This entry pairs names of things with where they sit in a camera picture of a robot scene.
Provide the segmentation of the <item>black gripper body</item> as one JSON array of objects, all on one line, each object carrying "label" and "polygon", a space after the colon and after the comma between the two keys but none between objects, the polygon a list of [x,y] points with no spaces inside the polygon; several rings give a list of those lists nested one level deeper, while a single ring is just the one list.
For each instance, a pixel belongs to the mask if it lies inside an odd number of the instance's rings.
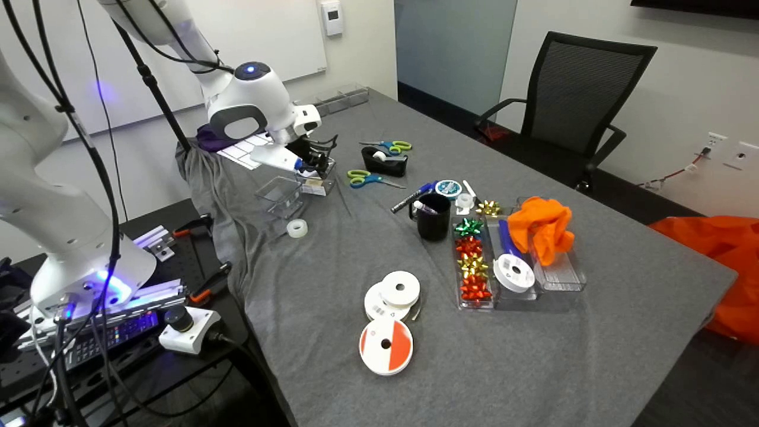
[{"label": "black gripper body", "polygon": [[333,158],[334,147],[336,147],[336,137],[327,137],[327,140],[299,137],[286,144],[286,148],[294,154],[289,165],[301,174],[326,178],[330,165],[334,163]]}]

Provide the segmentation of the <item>robot base with electronics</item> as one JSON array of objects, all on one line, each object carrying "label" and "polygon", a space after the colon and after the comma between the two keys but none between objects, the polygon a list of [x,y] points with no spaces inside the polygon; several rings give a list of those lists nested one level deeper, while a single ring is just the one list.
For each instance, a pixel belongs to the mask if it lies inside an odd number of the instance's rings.
[{"label": "robot base with electronics", "polygon": [[126,237],[80,190],[37,174],[37,163],[66,134],[66,121],[34,95],[0,55],[0,216],[29,235],[45,254],[31,279],[31,344],[53,331],[53,401],[84,421],[66,375],[66,344],[99,322],[119,322],[182,306],[179,279],[150,284],[157,257]]}]

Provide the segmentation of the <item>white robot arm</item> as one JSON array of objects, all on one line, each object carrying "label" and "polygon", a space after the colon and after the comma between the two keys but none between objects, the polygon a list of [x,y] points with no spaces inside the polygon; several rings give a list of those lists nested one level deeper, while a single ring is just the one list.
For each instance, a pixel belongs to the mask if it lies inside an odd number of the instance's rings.
[{"label": "white robot arm", "polygon": [[111,21],[163,59],[184,63],[202,88],[205,152],[248,171],[273,165],[303,178],[323,174],[330,157],[310,144],[323,123],[313,104],[294,104],[283,77],[258,59],[226,63],[198,27],[184,0],[98,0]]}]

